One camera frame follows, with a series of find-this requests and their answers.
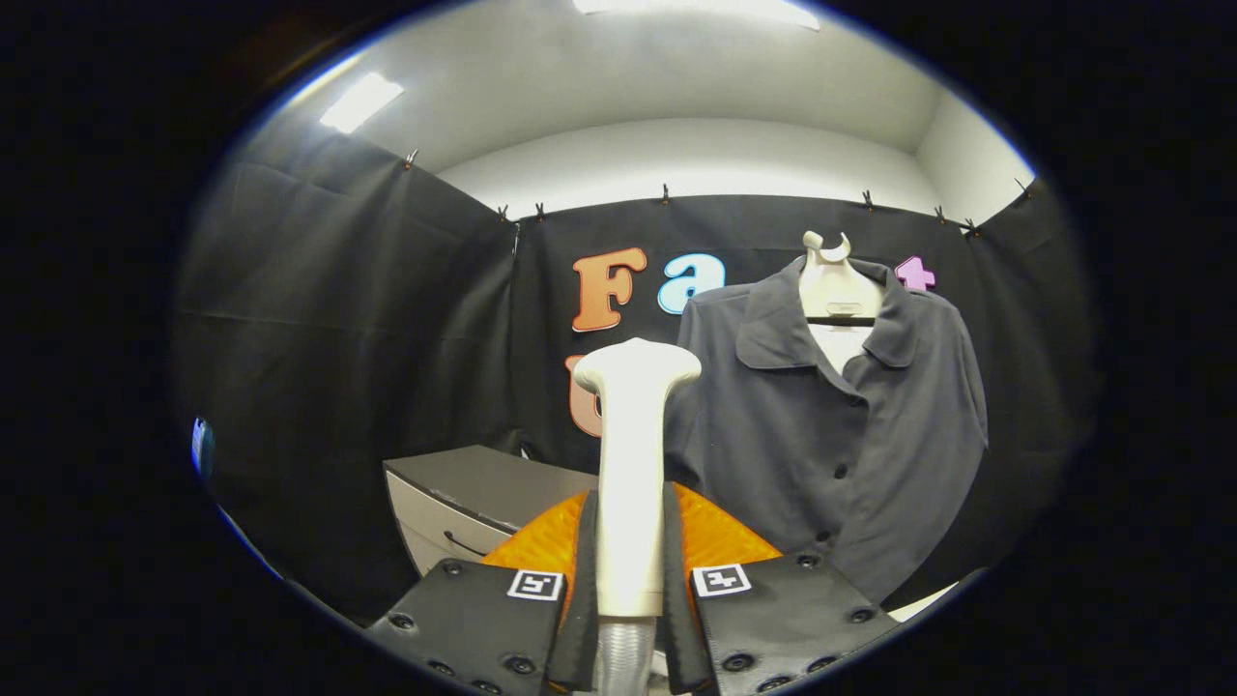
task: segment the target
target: shirt collar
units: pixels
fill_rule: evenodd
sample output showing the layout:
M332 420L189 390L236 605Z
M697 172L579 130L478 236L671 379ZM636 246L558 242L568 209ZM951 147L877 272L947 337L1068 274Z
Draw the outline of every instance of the shirt collar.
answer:
M757 282L748 294L738 328L738 360L753 370L800 368L816 365L816 344L799 298L804 256ZM863 350L891 368L910 366L915 354L912 295L887 266L850 260L851 266L884 287L884 299Z

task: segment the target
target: black hanger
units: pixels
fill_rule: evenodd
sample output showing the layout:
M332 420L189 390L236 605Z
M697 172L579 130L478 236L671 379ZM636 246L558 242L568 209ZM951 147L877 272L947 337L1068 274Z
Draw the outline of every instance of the black hanger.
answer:
M808 316L816 325L876 325L876 316Z

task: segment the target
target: orange letter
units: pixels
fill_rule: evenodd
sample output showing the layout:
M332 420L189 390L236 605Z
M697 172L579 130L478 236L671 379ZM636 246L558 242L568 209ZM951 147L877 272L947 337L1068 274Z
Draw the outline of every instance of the orange letter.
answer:
M618 325L622 316L610 308L610 295L626 304L631 299L631 271L627 268L638 272L647 262L644 251L636 247L575 261L571 267L580 273L580 313L571 319L571 328L584 331ZM615 268L614 276L610 268Z
M575 370L575 363L580 362L584 356L571 356L567 360L567 373L571 375ZM571 380L571 420L575 422L575 428L588 433L593 438L601 438L601 410L597 408L600 399L596 394L593 394L588 389L575 384Z

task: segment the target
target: black fabric backdrop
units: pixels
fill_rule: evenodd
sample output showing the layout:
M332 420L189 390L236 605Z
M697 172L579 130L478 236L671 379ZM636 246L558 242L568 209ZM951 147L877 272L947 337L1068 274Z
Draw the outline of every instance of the black fabric backdrop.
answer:
M1094 424L1092 295L1059 203L1038 182L962 235L956 223L865 204L769 195L633 200L521 220L512 278L511 366L521 443L533 460L596 473L600 441L573 422L564 362L632 336L675 341L679 314L658 304L668 261L716 256L726 284L762 279L803 252L807 229L845 231L852 256L897 267L910 256L931 291L966 321L988 401L991 448L962 511L919 572L891 595L901 606L1002 558L1049 506L1075 445ZM581 257L640 247L621 319L576 331Z
M518 452L506 367L515 224L385 150L266 129L204 197L173 392L209 487L278 567L367 623L416 582L383 457Z

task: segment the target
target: fluorescent light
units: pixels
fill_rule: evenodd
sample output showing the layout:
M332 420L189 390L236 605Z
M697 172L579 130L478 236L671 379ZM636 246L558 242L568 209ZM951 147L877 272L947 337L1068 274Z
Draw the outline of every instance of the fluorescent light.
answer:
M339 101L322 115L322 124L339 132L353 132L370 116L379 112L392 99L403 93L403 88L387 82L379 73L370 73L354 84Z
M611 11L704 10L761 17L820 31L820 20L785 0L571 0L585 15Z

